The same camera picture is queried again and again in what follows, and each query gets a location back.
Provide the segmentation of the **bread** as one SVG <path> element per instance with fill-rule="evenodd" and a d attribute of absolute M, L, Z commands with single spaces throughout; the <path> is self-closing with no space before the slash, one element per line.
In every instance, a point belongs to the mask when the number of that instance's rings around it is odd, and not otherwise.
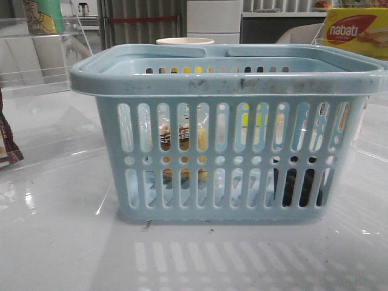
<path fill-rule="evenodd" d="M 140 130 L 144 142 L 142 146 L 145 146 L 145 150 L 151 150 L 152 141 L 152 120 L 150 109 L 147 104 L 141 104 L 139 111 L 142 114 L 140 121 Z M 159 148 L 162 151 L 169 151 L 173 144 L 176 144 L 176 140 L 172 139 L 171 134 L 176 132 L 178 135 L 178 147 L 181 151 L 188 151 L 190 149 L 190 141 L 195 142 L 195 147 L 199 151 L 205 151 L 209 147 L 209 107 L 205 103 L 200 103 L 196 108 L 196 122 L 190 123 L 190 106 L 187 103 L 178 104 L 178 125 L 177 128 L 171 126 L 170 120 L 170 107 L 167 104 L 159 104 L 157 106 L 157 122 L 158 126 L 158 137 L 159 137 Z M 196 134 L 192 135 L 190 129 L 196 128 Z M 182 169 L 179 172 L 181 181 L 188 180 L 191 176 L 189 169 Z M 207 170 L 200 168 L 198 170 L 198 181 L 205 181 L 208 177 Z M 173 170 L 163 169 L 162 170 L 163 181 L 172 181 Z"/>

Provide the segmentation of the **light blue plastic basket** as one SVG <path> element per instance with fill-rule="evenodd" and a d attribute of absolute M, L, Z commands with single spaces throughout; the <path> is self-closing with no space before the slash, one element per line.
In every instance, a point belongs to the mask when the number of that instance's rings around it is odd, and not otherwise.
<path fill-rule="evenodd" d="M 112 47 L 75 64 L 74 91 L 96 99 L 119 207 L 140 221 L 309 221 L 320 218 L 338 183 L 369 96 L 387 92 L 387 62 L 333 47 L 301 44 Z M 159 148 L 157 106 L 209 107 L 209 147 Z M 152 149 L 140 130 L 152 120 Z M 280 157 L 274 164 L 273 157 Z M 290 158 L 297 156 L 296 163 Z M 317 158 L 315 163 L 308 160 Z M 173 170 L 163 181 L 162 170 Z M 198 170 L 208 177 L 198 181 Z M 181 181 L 179 172 L 191 176 Z M 279 170 L 273 194 L 273 169 Z M 293 200 L 282 205 L 287 171 Z M 309 202 L 299 206 L 304 173 L 314 169 Z M 316 205 L 319 188 L 323 204 Z"/>

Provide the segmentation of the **yellow popcorn paper cup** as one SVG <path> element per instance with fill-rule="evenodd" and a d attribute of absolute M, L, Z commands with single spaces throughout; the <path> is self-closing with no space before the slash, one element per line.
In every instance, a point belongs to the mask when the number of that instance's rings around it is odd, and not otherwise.
<path fill-rule="evenodd" d="M 162 38 L 157 39 L 158 45 L 207 45 L 213 44 L 215 41 L 209 38 L 192 38 L 192 37 L 181 37 L 181 38 Z"/>

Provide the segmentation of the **white drawer cabinet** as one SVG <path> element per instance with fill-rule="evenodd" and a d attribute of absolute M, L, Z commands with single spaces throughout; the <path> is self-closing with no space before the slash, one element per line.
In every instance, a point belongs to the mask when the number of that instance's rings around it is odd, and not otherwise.
<path fill-rule="evenodd" d="M 242 1 L 187 1 L 187 36 L 238 44 L 242 9 Z"/>

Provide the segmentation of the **clear acrylic left shelf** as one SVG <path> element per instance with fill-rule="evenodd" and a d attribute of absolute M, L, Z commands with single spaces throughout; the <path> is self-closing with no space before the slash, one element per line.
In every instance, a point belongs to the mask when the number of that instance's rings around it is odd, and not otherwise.
<path fill-rule="evenodd" d="M 66 31 L 33 35 L 25 18 L 1 20 L 1 93 L 3 113 L 24 159 L 38 155 L 49 123 L 61 122 L 69 109 L 69 69 L 91 55 L 76 34 L 75 18 L 65 19 Z"/>

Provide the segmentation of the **brown snack packet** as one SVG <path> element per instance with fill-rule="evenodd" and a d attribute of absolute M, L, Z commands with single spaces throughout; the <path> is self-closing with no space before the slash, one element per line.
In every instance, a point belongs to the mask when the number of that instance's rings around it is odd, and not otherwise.
<path fill-rule="evenodd" d="M 24 159 L 13 139 L 12 129 L 3 113 L 3 98 L 1 93 L 1 169 Z"/>

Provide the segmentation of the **green cartoon snack package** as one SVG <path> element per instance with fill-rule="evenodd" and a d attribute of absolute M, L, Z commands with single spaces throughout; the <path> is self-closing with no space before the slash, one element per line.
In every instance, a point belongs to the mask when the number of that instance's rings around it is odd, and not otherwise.
<path fill-rule="evenodd" d="M 24 0 L 28 30 L 33 35 L 57 35 L 65 32 L 60 1 Z"/>

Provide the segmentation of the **yellow nabati wafer box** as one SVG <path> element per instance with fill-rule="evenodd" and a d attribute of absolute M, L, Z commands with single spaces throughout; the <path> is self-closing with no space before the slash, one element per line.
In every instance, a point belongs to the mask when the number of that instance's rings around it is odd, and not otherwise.
<path fill-rule="evenodd" d="M 386 8 L 331 8 L 319 43 L 387 60 Z"/>

